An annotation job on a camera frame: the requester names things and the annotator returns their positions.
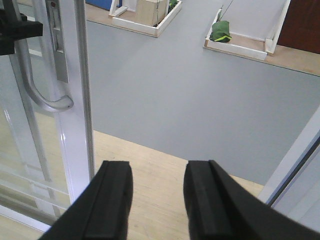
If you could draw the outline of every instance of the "gray floor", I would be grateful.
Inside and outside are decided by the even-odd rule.
[[[203,49],[220,6],[184,0],[158,39],[88,22],[93,126],[265,184],[319,106],[320,78]]]

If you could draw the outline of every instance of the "green bag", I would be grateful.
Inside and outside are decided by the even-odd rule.
[[[177,0],[170,0],[169,1],[169,10],[168,10],[168,13],[171,12],[172,9],[174,9],[174,7],[178,4],[178,1]]]
[[[228,21],[217,21],[212,25],[210,40],[214,42],[227,43],[231,40]]]

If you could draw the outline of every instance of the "black clamp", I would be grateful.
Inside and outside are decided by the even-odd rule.
[[[20,13],[21,20],[9,22],[4,9],[0,9],[0,56],[15,53],[15,41],[39,37],[43,35],[43,24],[28,21],[27,16]]]

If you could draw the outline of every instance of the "metal door handle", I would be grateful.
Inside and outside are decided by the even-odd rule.
[[[69,96],[64,95],[57,101],[50,101],[43,97],[41,93],[38,91],[33,78],[31,58],[26,39],[22,39],[15,42],[15,52],[20,64],[24,88],[28,93],[29,97],[37,105],[51,113],[64,112],[72,108],[74,102]]]
[[[16,0],[3,0],[3,5],[9,23],[12,24],[22,21]],[[67,95],[62,96],[57,101],[50,101],[43,97],[38,91],[33,78],[31,58],[26,39],[15,41],[15,52],[20,65],[23,86],[30,98],[37,105],[51,113],[64,112],[73,107],[74,102]]]

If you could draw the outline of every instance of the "brown door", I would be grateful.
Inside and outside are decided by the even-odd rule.
[[[320,0],[291,0],[277,44],[320,54]]]

